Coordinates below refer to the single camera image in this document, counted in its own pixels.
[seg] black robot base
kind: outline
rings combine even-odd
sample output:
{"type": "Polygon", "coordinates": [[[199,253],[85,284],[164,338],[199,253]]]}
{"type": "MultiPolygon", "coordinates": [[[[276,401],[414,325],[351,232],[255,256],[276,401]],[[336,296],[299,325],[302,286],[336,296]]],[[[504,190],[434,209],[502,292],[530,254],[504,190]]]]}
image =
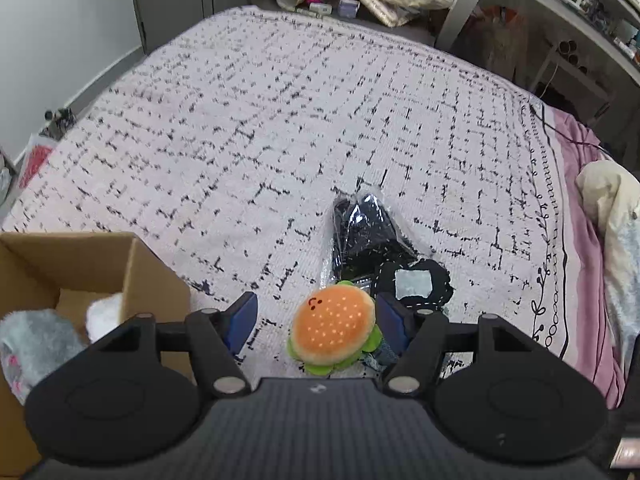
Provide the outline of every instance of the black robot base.
{"type": "MultiPolygon", "coordinates": [[[[132,318],[49,376],[26,403],[44,458],[25,478],[596,480],[633,455],[620,443],[640,421],[634,401],[608,411],[498,316],[455,324],[392,296],[376,298],[376,317],[401,356],[377,382],[269,378],[252,391],[232,349],[254,301],[184,323],[132,318]],[[197,385],[162,367],[161,351],[188,352],[197,385]],[[441,380],[448,352],[474,362],[441,380]]],[[[640,390],[637,362],[625,397],[640,390]]]]}

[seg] wall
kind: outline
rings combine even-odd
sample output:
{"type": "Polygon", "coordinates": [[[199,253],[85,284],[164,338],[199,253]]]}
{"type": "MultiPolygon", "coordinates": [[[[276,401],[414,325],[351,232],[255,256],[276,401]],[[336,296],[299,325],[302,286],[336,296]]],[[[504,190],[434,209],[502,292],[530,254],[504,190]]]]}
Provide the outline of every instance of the wall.
{"type": "Polygon", "coordinates": [[[0,146],[9,158],[47,109],[139,47],[133,0],[0,0],[0,146]]]}

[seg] plush toy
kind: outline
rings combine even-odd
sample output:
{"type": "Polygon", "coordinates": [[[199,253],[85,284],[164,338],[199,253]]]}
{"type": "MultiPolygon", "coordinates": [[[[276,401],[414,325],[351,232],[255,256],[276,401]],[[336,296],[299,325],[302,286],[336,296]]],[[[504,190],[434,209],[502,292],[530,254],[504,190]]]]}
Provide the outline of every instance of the plush toy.
{"type": "Polygon", "coordinates": [[[0,363],[21,404],[50,373],[86,345],[68,320],[55,310],[20,310],[0,321],[0,363]]]}
{"type": "Polygon", "coordinates": [[[94,301],[86,311],[86,334],[95,343],[124,321],[122,319],[122,293],[94,301]]]}
{"type": "Polygon", "coordinates": [[[317,290],[296,312],[287,341],[289,355],[313,375],[327,376],[354,364],[382,341],[371,297],[340,282],[317,290]]]}

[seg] pink bedsheet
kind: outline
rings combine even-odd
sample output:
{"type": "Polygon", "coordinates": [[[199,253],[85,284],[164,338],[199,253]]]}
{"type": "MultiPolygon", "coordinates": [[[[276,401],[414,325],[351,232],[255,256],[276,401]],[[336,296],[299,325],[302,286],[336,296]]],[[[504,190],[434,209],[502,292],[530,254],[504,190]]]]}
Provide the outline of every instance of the pink bedsheet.
{"type": "MultiPolygon", "coordinates": [[[[575,118],[555,110],[556,129],[578,142],[599,144],[595,134],[575,118]]],[[[564,158],[564,177],[568,190],[568,201],[574,228],[574,245],[580,256],[578,274],[577,346],[578,361],[575,367],[600,389],[610,408],[617,406],[622,398],[625,378],[618,365],[615,348],[607,322],[602,246],[595,227],[584,215],[581,197],[575,178],[589,162],[599,160],[602,155],[593,146],[581,146],[569,142],[556,133],[564,158]]]]}

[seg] cable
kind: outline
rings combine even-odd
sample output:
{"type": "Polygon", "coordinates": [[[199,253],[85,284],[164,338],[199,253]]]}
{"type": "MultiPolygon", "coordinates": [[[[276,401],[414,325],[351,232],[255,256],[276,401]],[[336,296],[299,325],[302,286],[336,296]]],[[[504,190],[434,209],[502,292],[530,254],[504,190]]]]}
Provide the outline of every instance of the cable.
{"type": "Polygon", "coordinates": [[[553,74],[551,75],[551,79],[546,83],[545,89],[542,91],[542,94],[540,94],[538,96],[539,99],[542,99],[542,96],[545,94],[546,89],[549,88],[549,85],[551,84],[551,82],[554,80],[554,78],[556,77],[556,72],[558,71],[558,63],[556,63],[556,69],[554,70],[553,74]]]}
{"type": "Polygon", "coordinates": [[[551,124],[547,123],[545,120],[545,107],[542,107],[542,117],[538,114],[538,112],[536,111],[536,109],[534,108],[534,106],[529,103],[529,108],[531,110],[531,113],[535,115],[535,117],[537,119],[539,119],[540,121],[542,121],[542,127],[545,128],[546,126],[548,126],[549,128],[551,128],[553,131],[555,131],[556,134],[564,137],[566,140],[568,140],[570,143],[572,144],[576,144],[578,146],[591,146],[592,148],[596,148],[597,150],[600,150],[602,153],[604,153],[605,155],[607,155],[610,158],[613,158],[611,156],[611,154],[605,150],[602,146],[599,146],[597,144],[593,144],[592,142],[583,142],[581,140],[573,140],[570,137],[567,137],[564,133],[560,132],[559,130],[557,130],[555,127],[553,127],[551,124]]]}

